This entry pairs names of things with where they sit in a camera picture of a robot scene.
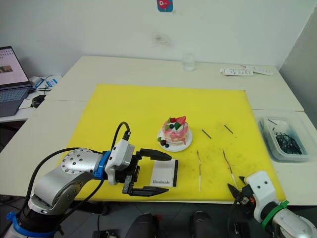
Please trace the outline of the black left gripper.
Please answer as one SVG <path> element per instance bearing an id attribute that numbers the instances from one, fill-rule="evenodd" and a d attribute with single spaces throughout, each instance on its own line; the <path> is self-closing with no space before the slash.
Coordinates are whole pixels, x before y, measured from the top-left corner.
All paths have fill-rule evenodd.
<path id="1" fill-rule="evenodd" d="M 115 179 L 117 183 L 123 184 L 122 193 L 130 196 L 151 197 L 168 192 L 169 189 L 162 187 L 143 187 L 133 188 L 134 183 L 137 181 L 140 166 L 139 160 L 142 157 L 149 157 L 151 160 L 156 161 L 170 161 L 172 157 L 164 152 L 154 149 L 140 149 L 132 156 L 130 164 L 122 171 L 115 172 Z"/>

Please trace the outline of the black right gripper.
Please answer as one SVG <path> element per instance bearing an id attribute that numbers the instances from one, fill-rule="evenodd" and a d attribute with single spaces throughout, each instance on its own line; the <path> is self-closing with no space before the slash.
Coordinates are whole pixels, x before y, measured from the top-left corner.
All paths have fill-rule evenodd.
<path id="1" fill-rule="evenodd" d="M 253 214 L 256 206 L 255 199 L 253 197 L 253 190 L 251 186 L 247 184 L 245 176 L 239 176 L 239 179 L 244 184 L 241 190 L 238 190 L 235 186 L 227 184 L 234 199 L 238 199 L 238 203 L 242 205 L 247 214 Z"/>

